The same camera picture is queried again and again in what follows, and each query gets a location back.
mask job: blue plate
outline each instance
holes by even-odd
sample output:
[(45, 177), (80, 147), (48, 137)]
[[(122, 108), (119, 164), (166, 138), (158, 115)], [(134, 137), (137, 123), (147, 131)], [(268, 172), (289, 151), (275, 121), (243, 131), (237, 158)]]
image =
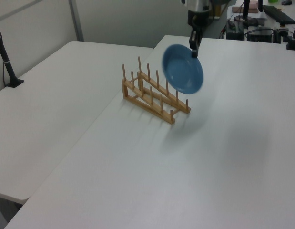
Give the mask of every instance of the blue plate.
[(180, 44), (168, 47), (163, 55), (162, 68), (170, 85), (184, 94), (197, 92), (203, 84), (203, 68), (192, 51)]

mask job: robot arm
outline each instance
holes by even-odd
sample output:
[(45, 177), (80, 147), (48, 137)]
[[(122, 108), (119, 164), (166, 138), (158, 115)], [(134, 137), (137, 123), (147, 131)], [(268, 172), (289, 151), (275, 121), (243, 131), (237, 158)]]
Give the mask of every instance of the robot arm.
[(190, 48), (192, 57), (198, 55), (199, 45), (203, 37), (203, 29), (209, 24), (209, 14), (212, 10), (211, 0), (181, 0), (188, 9), (187, 23), (192, 27)]

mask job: white table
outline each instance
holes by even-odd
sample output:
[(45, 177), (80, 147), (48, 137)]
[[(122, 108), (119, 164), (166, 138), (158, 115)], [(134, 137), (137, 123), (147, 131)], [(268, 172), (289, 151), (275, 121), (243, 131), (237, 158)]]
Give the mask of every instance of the white table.
[(0, 197), (23, 204), (152, 49), (70, 42), (0, 91)]
[[(295, 20), (295, 0), (293, 0), (292, 2), (293, 2), (292, 5), (283, 6), (281, 4), (281, 1), (280, 0), (278, 2), (276, 2), (276, 3), (269, 3), (267, 0), (263, 0), (263, 5), (275, 6), (278, 9), (282, 9), (282, 12), (284, 14), (286, 14), (287, 16), (289, 16), (290, 18), (292, 18), (292, 19)], [(243, 3), (243, 0), (237, 0), (236, 4), (234, 6), (241, 6), (242, 3)], [(231, 15), (232, 15), (232, 7), (233, 6), (228, 7), (228, 10), (227, 10), (227, 19), (230, 19)], [(265, 21), (265, 26), (266, 27), (270, 27), (272, 29), (281, 29), (280, 23), (276, 22), (276, 20), (274, 20), (270, 16), (266, 15), (265, 12), (259, 13), (259, 15), (260, 14), (264, 15), (267, 18), (267, 20)], [(248, 14), (248, 16), (255, 18), (255, 17), (257, 17), (257, 14), (252, 13), (252, 14)], [(295, 25), (294, 24), (292, 24), (292, 25), (286, 25), (284, 28), (285, 29), (289, 29), (291, 32), (294, 32)]]
[[(174, 43), (142, 70), (163, 80)], [(6, 228), (295, 229), (295, 52), (203, 39), (199, 59), (189, 115), (170, 125), (119, 91)]]

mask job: keyboard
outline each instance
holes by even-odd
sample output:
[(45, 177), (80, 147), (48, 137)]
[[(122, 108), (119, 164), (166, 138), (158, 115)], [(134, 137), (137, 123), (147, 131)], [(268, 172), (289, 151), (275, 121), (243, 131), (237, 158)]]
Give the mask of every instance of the keyboard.
[(263, 10), (267, 15), (275, 19), (281, 25), (295, 24), (295, 20), (291, 19), (274, 6), (263, 6)]

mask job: wooden peg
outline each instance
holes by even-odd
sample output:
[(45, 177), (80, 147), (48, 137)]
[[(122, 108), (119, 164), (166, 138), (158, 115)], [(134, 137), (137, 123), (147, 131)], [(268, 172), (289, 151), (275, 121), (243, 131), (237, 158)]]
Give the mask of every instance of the wooden peg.
[(165, 82), (166, 82), (166, 93), (168, 94), (168, 82), (167, 80), (165, 80)]
[(123, 77), (124, 77), (124, 81), (126, 81), (125, 66), (124, 66), (124, 64), (122, 64), (122, 68), (123, 68)]
[(156, 71), (156, 75), (157, 75), (157, 87), (159, 88), (159, 73), (158, 73), (158, 70)]
[(153, 88), (150, 86), (149, 90), (150, 90), (150, 95), (151, 95), (151, 101), (152, 101), (152, 104), (153, 104)]
[(140, 71), (140, 73), (142, 72), (142, 69), (141, 69), (141, 59), (140, 59), (140, 57), (138, 56), (138, 61), (139, 61), (139, 71)]
[(132, 88), (134, 89), (133, 71), (132, 71)]
[(140, 72), (137, 72), (137, 77), (138, 77), (139, 89), (141, 90), (141, 96), (143, 96), (144, 95), (144, 87), (143, 87), (143, 80), (141, 78)]
[(162, 101), (162, 94), (160, 95), (160, 111), (163, 111), (163, 101)]
[(147, 73), (148, 73), (148, 81), (151, 80), (151, 73), (149, 71), (149, 63), (147, 63)]

